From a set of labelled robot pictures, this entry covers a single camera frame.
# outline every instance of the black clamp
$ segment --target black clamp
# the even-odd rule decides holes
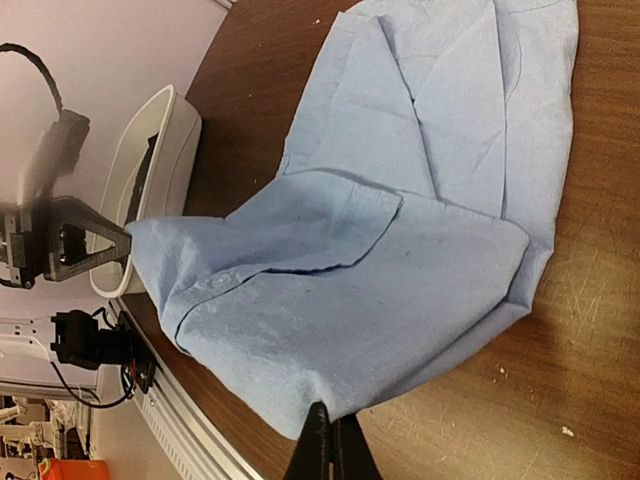
[[[311,405],[283,480],[382,480],[355,415],[334,423],[324,403]]]
[[[124,311],[120,312],[118,323],[108,329],[100,328],[95,318],[99,313],[106,319],[104,308],[93,315],[73,310],[51,318],[56,337],[50,348],[58,362],[86,370],[97,370],[100,365],[133,367],[135,384],[143,393],[148,393],[157,366],[153,353]]]

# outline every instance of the orange object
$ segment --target orange object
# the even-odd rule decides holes
[[[39,468],[41,480],[109,480],[102,461],[46,459]]]

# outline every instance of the brown table surface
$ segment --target brown table surface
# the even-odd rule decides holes
[[[352,3],[232,8],[188,95],[206,121],[188,215],[226,215],[271,180],[320,46]],[[388,480],[640,479],[640,2],[579,9],[575,141],[534,311],[455,370],[360,414]],[[146,295],[126,301],[213,423],[281,478],[293,443],[173,348]]]

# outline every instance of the wire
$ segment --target wire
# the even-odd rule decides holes
[[[109,408],[113,408],[113,407],[117,407],[118,405],[120,405],[121,403],[126,402],[127,400],[129,400],[131,398],[131,395],[133,394],[133,390],[135,388],[135,382],[132,380],[129,388],[124,392],[124,395],[122,397],[120,397],[118,400],[115,400],[111,403],[90,403],[87,402],[84,398],[80,397],[79,395],[77,395],[73,389],[69,386],[69,384],[67,383],[67,381],[64,379],[64,377],[62,376],[62,372],[60,371],[60,369],[58,368],[58,366],[51,362],[51,366],[53,367],[53,369],[56,371],[56,374],[58,375],[58,378],[60,379],[60,382],[62,383],[62,385],[64,385],[64,388],[67,389],[67,391],[71,394],[71,396],[73,398],[75,398],[78,402],[80,402],[82,405],[85,405],[89,408],[95,408],[98,410],[106,410]],[[123,374],[123,371],[126,369],[127,367],[121,367],[120,370],[120,374]]]
[[[25,48],[22,45],[16,45],[14,43],[5,43],[3,45],[0,45],[0,53],[6,52],[13,52],[22,55],[38,69],[40,74],[44,77],[45,82],[47,82],[49,90],[51,90],[51,95],[53,96],[53,101],[56,103],[58,114],[61,114],[64,108],[62,104],[62,95],[60,95],[60,90],[58,90],[56,81],[53,79],[51,72],[44,64],[42,59],[28,48]]]
[[[87,393],[87,394],[91,395],[96,402],[101,403],[100,397],[93,390],[91,390],[89,388],[82,388],[82,387],[78,387],[78,390],[81,391],[81,392],[84,392],[84,393]]]
[[[134,386],[133,390],[129,394],[130,399],[134,397],[133,392],[135,391],[135,385],[136,385],[135,379],[136,379],[136,360],[134,358],[133,361],[131,362],[131,366],[129,366],[128,368],[120,369],[120,382],[122,383],[122,391],[126,392],[131,385]]]
[[[107,316],[107,309],[105,307],[100,307],[98,310],[93,312],[93,315],[91,315],[91,317],[96,318],[98,315],[102,315],[102,320],[107,325],[107,327],[109,327],[111,330],[116,329],[115,325],[109,322],[109,318]]]

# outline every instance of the white bin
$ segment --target white bin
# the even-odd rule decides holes
[[[148,139],[158,135],[137,219],[182,215],[201,130],[200,115],[173,86],[158,92],[133,117],[120,140],[100,213],[124,226]],[[93,251],[108,246],[101,237],[93,240]],[[93,289],[105,298],[145,291],[130,258],[124,268],[111,262],[92,270],[90,277]]]

